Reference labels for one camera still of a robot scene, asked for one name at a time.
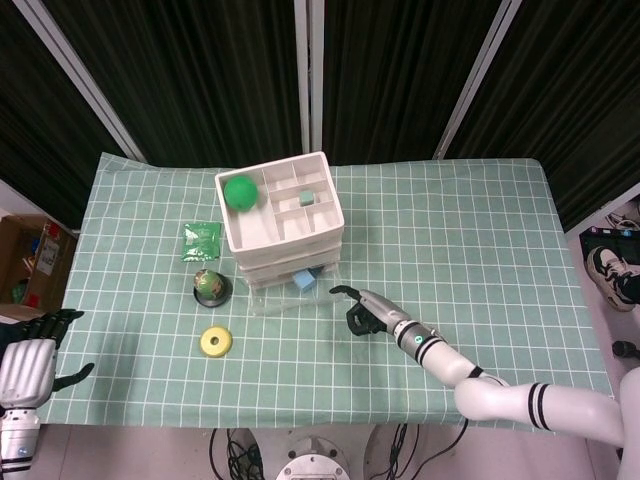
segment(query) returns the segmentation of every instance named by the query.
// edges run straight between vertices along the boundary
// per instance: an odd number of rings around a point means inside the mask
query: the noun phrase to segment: sneaker
[[[630,312],[635,303],[620,292],[620,283],[631,276],[627,262],[605,247],[597,247],[587,257],[587,273],[613,308]]]

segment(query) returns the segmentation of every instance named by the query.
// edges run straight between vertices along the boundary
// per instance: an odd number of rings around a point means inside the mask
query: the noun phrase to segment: green snack bag
[[[184,226],[183,262],[204,262],[220,256],[220,224],[186,223]]]

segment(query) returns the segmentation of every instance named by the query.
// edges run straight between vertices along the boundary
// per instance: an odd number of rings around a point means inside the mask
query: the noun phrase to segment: table
[[[218,309],[192,296],[202,263],[183,263],[182,227],[221,221],[220,169],[160,169],[103,154],[64,306],[84,310],[58,375],[95,372],[52,396],[51,423],[283,427],[458,422],[451,390],[387,335],[355,337],[350,303],[248,311],[223,242],[206,263],[233,279]],[[345,283],[398,302],[511,384],[610,393],[544,172],[531,159],[332,167],[346,229]],[[210,325],[233,348],[207,359]]]

